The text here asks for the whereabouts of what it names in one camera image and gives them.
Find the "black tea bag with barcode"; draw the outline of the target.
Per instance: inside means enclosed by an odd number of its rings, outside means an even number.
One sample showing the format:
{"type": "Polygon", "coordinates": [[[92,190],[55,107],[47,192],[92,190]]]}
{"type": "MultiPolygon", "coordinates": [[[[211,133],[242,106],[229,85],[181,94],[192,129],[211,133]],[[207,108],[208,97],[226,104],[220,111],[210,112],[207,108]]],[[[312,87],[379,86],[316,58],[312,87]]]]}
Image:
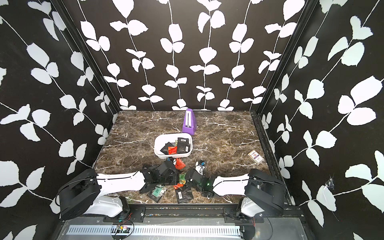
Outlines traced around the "black tea bag with barcode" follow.
{"type": "Polygon", "coordinates": [[[166,143],[162,148],[161,148],[161,153],[163,153],[164,155],[169,155],[170,153],[170,149],[175,147],[174,143],[166,143]]]}

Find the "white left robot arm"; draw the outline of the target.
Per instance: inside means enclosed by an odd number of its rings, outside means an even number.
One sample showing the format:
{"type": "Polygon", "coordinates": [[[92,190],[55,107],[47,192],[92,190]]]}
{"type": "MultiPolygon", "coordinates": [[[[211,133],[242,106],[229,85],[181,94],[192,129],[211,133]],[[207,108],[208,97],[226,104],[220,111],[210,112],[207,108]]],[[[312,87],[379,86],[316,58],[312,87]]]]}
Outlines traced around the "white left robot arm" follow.
{"type": "Polygon", "coordinates": [[[171,161],[145,167],[134,173],[106,175],[88,169],[64,184],[58,190],[62,220],[71,220],[81,215],[103,215],[115,218],[129,212],[123,197],[110,194],[138,191],[140,194],[153,191],[156,186],[172,186],[178,181],[179,171],[171,161]]]}

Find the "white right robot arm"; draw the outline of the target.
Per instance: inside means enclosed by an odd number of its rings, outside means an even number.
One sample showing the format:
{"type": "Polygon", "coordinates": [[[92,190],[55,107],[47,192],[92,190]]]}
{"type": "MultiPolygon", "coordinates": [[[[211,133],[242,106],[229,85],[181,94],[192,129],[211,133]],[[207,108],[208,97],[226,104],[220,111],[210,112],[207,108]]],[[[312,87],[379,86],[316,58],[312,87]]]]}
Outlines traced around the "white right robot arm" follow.
{"type": "Polygon", "coordinates": [[[205,167],[198,165],[185,175],[188,186],[202,195],[213,198],[226,195],[243,196],[240,201],[240,214],[254,217],[266,213],[282,215],[285,205],[285,184],[258,170],[251,169],[248,174],[237,177],[204,176],[205,167]]]}

